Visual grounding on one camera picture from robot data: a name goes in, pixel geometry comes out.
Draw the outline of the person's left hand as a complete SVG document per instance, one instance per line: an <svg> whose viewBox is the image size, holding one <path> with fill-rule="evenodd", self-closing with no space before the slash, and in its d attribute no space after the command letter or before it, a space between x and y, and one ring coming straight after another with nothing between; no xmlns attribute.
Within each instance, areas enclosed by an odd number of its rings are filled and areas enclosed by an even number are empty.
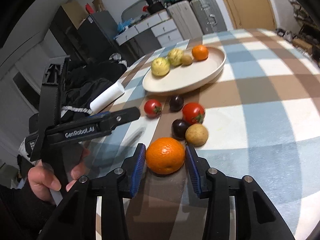
<svg viewBox="0 0 320 240"><path fill-rule="evenodd" d="M72 181L67 184L66 191L69 191L76 180L78 180L86 173L87 167L84 163L84 159L89 154L90 151L86 148L83 148L80 163L74 166L71 170ZM42 201L55 204L50 190L59 192L61 190L61 183L52 171L50 171L48 168L43 167L41 161L39 161L35 167L29 170L28 182L32 192L36 197L38 197Z"/></svg>

